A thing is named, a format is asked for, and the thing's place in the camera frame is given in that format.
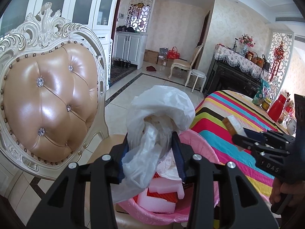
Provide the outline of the person's right hand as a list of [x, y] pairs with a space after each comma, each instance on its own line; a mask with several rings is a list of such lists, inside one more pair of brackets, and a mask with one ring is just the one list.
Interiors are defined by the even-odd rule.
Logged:
[[293, 197], [289, 202], [289, 206], [295, 206], [302, 203], [305, 195], [305, 183], [304, 181], [297, 181], [294, 184], [287, 184], [279, 181], [277, 178], [272, 183], [272, 192], [269, 197], [271, 204], [278, 203], [281, 200], [280, 194], [291, 194]]

